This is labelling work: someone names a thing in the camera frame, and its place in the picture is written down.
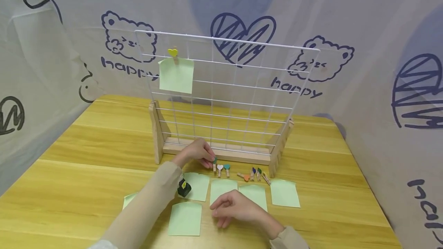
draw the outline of mini clothespin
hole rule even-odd
[[[172,59],[174,60],[174,63],[178,65],[178,50],[177,47],[174,46],[174,49],[168,49],[167,52],[169,55],[171,55]]]
[[[260,174],[261,174],[261,169],[257,168],[257,181],[261,181]]]
[[[212,162],[212,167],[215,175],[217,173],[217,157],[215,157],[214,161]]]
[[[263,179],[265,179],[265,181],[268,183],[268,185],[271,185],[271,183],[269,182],[268,176],[266,176],[266,174],[264,172],[262,172],[262,176],[263,176]]]
[[[225,164],[224,167],[225,167],[225,170],[226,170],[226,176],[229,178],[229,169],[231,168],[231,165],[230,164]]]
[[[255,168],[252,167],[252,169],[251,169],[251,181],[254,180],[255,171],[256,171]]]
[[[217,169],[218,169],[218,178],[220,178],[221,177],[221,175],[222,175],[222,169],[223,169],[223,165],[222,164],[218,164],[217,165]]]
[[[250,177],[249,175],[243,175],[241,173],[237,173],[237,175],[240,176],[241,178],[243,178],[245,180],[245,182],[249,181],[249,177]]]

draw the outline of finger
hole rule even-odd
[[[237,214],[237,208],[235,206],[229,206],[226,208],[216,208],[212,211],[213,217],[235,217]]]
[[[203,158],[207,159],[208,161],[214,161],[215,160],[215,156],[212,156],[210,153],[208,152],[204,152],[203,153]]]
[[[221,228],[223,226],[223,224],[225,223],[226,219],[227,219],[226,217],[220,217],[217,222],[217,227]]]
[[[203,148],[213,157],[215,157],[215,153],[212,150],[212,148],[210,147],[209,143],[207,143],[206,141],[204,141],[203,143]]]
[[[229,224],[231,223],[232,217],[227,217],[223,224],[221,225],[222,228],[226,228],[227,226],[229,226]]]
[[[212,168],[212,162],[208,161],[207,159],[198,159],[198,161],[205,167],[205,168]]]
[[[221,206],[223,203],[225,202],[229,202],[231,203],[231,196],[230,196],[230,192],[229,193],[224,193],[221,196],[219,196],[214,203],[212,203],[212,205],[209,206],[210,209],[216,209],[219,206]]]
[[[200,164],[202,164],[205,168],[210,168],[208,162],[205,159],[199,159],[198,160]]]

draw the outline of heart doodle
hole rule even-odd
[[[252,22],[249,27],[233,13],[221,13],[211,23],[211,36],[249,42],[269,43],[276,31],[276,20],[263,16]],[[242,42],[216,41],[214,45],[220,54],[239,68],[246,65],[260,54],[264,45],[251,45]]]

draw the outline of paper card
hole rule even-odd
[[[208,194],[209,177],[203,174],[188,172],[183,174],[185,181],[191,185],[191,191],[185,197],[190,200],[206,202]]]
[[[172,206],[169,218],[169,236],[199,236],[202,206],[195,202],[183,202]]]
[[[268,211],[265,188],[259,185],[244,185],[239,186],[238,191],[259,205],[262,209]]]
[[[272,205],[300,208],[297,189],[294,182],[285,180],[271,181]]]
[[[123,208],[126,208],[126,206],[136,197],[138,193],[133,193],[130,195],[126,195],[125,198],[123,199]]]
[[[178,65],[174,63],[172,58],[166,58],[158,62],[160,66],[160,89],[192,93],[193,60],[177,59]]]
[[[237,181],[229,179],[212,180],[209,204],[212,205],[219,196],[234,189],[237,189]]]

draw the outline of wooden stand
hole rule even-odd
[[[193,139],[180,138],[180,144],[178,144],[177,138],[171,138],[170,134],[163,133],[171,133],[171,130],[165,122],[162,122],[165,121],[165,119],[161,114],[161,111],[158,109],[157,101],[152,101],[151,104],[149,104],[149,114],[152,122],[152,136],[154,139],[156,164],[160,164],[163,154],[177,154],[184,147],[193,142]],[[293,126],[294,121],[292,119],[289,119],[288,123],[282,124],[280,129],[277,131],[277,134],[279,135],[272,136],[272,138],[267,142],[267,144],[274,144],[275,146],[268,145],[267,148],[251,146],[241,147],[240,145],[226,145],[224,143],[213,142],[212,147],[222,148],[226,146],[227,149],[213,149],[213,151],[218,159],[224,161],[268,165],[269,176],[274,178],[283,149],[285,148],[286,140],[288,139]],[[236,150],[259,152],[260,154],[237,152]]]

